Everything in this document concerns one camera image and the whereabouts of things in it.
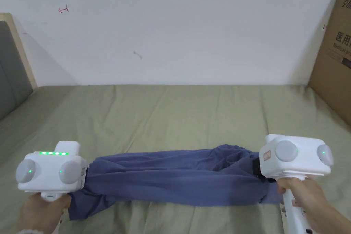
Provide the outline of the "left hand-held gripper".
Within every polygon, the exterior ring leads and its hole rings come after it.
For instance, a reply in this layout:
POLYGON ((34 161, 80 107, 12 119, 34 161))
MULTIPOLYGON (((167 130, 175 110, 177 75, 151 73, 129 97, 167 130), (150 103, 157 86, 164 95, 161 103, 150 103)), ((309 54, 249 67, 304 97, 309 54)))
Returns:
POLYGON ((62 195, 84 187, 88 162, 79 155, 76 141, 60 141, 54 151, 27 154, 16 170, 19 190, 40 193, 42 199, 53 202, 62 195))

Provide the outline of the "person's left hand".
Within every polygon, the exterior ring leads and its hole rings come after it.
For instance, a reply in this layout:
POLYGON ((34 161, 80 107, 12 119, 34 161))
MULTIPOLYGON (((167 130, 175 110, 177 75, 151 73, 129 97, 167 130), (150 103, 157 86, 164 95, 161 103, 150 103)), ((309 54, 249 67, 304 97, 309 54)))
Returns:
POLYGON ((45 201, 40 193, 31 195, 20 209, 18 234, 52 234, 60 223, 71 196, 65 194, 53 202, 45 201))

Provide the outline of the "person's right hand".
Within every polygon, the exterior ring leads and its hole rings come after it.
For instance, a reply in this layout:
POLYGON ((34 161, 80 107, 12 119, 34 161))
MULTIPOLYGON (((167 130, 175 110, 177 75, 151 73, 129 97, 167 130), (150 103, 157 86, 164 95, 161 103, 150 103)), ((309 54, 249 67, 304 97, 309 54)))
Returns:
POLYGON ((282 178, 277 181, 278 192, 291 190, 296 206, 306 211, 311 227, 320 234, 350 234, 351 222, 326 199, 320 185, 311 179, 282 178))

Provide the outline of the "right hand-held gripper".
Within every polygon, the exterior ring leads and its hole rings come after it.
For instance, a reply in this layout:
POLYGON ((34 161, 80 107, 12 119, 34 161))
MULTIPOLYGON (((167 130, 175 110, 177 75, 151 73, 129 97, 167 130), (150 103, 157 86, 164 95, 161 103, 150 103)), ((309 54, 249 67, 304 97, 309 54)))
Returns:
MULTIPOLYGON (((314 179, 331 173, 332 151, 320 139, 268 134, 259 151, 261 174, 266 178, 314 179)), ((289 234, 315 234, 307 221, 306 211, 293 204, 291 190, 283 194, 289 234)))

